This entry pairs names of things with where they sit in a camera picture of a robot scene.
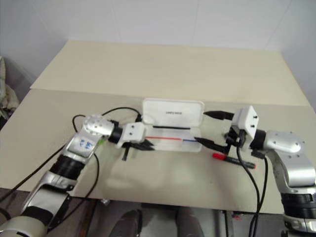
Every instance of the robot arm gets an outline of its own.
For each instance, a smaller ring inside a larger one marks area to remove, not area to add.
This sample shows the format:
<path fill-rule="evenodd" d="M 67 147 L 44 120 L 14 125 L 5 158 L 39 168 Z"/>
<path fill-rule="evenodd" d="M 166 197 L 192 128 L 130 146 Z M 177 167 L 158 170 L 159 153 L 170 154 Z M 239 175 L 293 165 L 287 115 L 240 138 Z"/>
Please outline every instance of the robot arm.
<path fill-rule="evenodd" d="M 109 140 L 120 148 L 125 142 L 144 140 L 145 127 L 141 122 L 124 128 L 101 115 L 84 119 L 82 129 L 65 145 L 56 163 L 47 171 L 29 194 L 20 216 L 0 226 L 0 237 L 42 237 L 48 227 L 58 224 L 68 209 L 71 191 L 84 166 L 102 140 Z"/>
<path fill-rule="evenodd" d="M 197 138 L 203 145 L 226 154 L 231 146 L 243 151 L 250 148 L 253 156 L 267 156 L 271 160 L 288 228 L 282 237 L 301 236 L 302 233 L 315 236 L 316 172 L 306 156 L 305 142 L 292 132 L 257 130 L 259 118 L 252 106 L 237 110 L 235 114 L 222 111 L 205 114 L 215 119 L 232 120 L 232 126 L 226 134 L 227 146 Z"/>

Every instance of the pen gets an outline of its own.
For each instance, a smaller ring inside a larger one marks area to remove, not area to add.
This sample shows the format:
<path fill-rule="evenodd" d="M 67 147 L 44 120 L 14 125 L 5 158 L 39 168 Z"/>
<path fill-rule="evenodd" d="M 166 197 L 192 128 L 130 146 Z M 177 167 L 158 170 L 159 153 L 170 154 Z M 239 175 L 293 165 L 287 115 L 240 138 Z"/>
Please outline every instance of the pen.
<path fill-rule="evenodd" d="M 227 161 L 229 163 L 241 165 L 241 163 L 239 162 L 238 159 L 235 159 L 233 157 L 229 157 L 229 156 L 224 155 L 224 154 L 220 154 L 220 153 L 215 153 L 214 152 L 213 153 L 213 158 L 219 159 L 219 160 L 223 160 L 223 161 Z M 244 161 L 243 163 L 245 164 L 245 166 L 247 168 L 250 168 L 250 169 L 255 169 L 257 167 L 254 163 L 251 163 L 251 162 Z"/>

